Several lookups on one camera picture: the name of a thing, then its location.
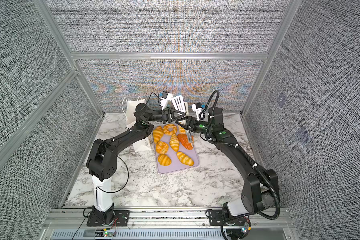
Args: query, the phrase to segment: white marble surface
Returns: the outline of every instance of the white marble surface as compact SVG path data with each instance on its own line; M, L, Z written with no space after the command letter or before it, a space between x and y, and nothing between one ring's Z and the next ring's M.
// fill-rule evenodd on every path
M224 124L253 156L239 114L224 114ZM124 131L124 115L109 113L96 139L105 140ZM200 164L174 173L158 173L153 151L135 152L133 146L122 151L119 156L128 165L129 181L123 190L112 194L115 206L213 207L239 197L244 181L232 162L213 144L203 141L198 134L192 135ZM120 189L127 178L124 164L117 161L112 191ZM84 163L65 205L91 206L94 197L91 175Z

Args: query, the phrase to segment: tray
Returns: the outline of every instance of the tray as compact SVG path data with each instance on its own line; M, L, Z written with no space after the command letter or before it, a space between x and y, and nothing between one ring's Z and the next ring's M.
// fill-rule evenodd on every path
M179 134L178 125L177 124L175 124L175 125L177 127L176 135L178 135ZM157 170L159 173L165 174L165 173L170 173L170 172L176 172L176 171L180 171L183 169L196 167L199 165L199 157L197 156L195 146L193 146L192 150L188 150L180 143L179 152L185 153L187 156L192 158L193 162L195 163L195 164L193 164L193 166L185 165L185 164L181 163L181 161L177 158L176 152L173 151L173 149L169 145L170 139L171 139L171 136L166 135L166 134L164 134L164 136L160 139L160 141L167 143L169 146L168 151L166 152L166 155L172 161L172 163L169 166L162 166L162 165L160 165L160 163L158 163L157 157L159 156L159 154L156 152L156 144L153 143L154 144L154 153L156 155L156 165L157 165Z

